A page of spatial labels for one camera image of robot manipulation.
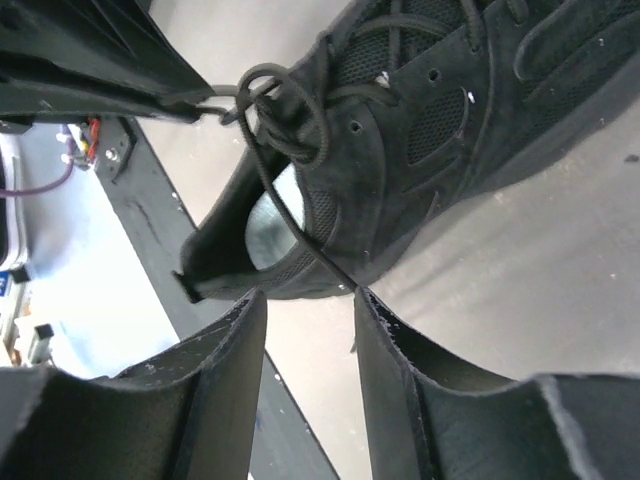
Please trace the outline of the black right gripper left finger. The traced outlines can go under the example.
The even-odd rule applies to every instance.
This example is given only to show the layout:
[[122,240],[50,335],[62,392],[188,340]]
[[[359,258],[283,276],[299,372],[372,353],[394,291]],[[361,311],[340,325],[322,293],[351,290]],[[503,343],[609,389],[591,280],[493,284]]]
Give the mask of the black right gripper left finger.
[[267,326],[263,294],[115,377],[1,372],[5,479],[244,479]]

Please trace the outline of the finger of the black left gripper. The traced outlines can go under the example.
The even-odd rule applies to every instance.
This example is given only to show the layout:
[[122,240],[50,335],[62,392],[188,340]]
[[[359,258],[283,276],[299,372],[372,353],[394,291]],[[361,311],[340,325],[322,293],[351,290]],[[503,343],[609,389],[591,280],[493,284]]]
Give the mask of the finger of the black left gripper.
[[90,117],[151,117],[170,87],[156,81],[115,83],[77,75],[1,76],[1,124],[26,129],[36,123],[71,123]]
[[1,76],[77,75],[170,87],[163,112],[192,123],[212,87],[172,47],[147,1],[22,0],[1,4]]

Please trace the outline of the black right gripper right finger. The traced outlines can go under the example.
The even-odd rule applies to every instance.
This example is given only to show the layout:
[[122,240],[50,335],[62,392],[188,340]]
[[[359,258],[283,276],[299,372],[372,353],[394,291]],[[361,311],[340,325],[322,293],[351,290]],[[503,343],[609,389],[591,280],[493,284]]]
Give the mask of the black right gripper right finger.
[[399,319],[367,289],[355,341],[377,479],[635,479],[639,380],[484,370]]

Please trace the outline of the black shoe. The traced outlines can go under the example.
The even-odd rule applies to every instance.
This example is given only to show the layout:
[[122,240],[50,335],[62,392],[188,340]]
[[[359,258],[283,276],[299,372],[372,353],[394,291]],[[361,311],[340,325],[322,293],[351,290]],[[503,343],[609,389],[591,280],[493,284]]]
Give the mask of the black shoe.
[[[431,218],[557,161],[639,93],[635,1],[355,1],[287,68],[324,102],[328,158],[290,161],[246,111],[272,183],[324,254],[377,281]],[[286,87],[266,98],[282,132],[319,133]],[[251,289],[276,300],[350,292],[299,246],[246,147],[181,250],[192,302]]]

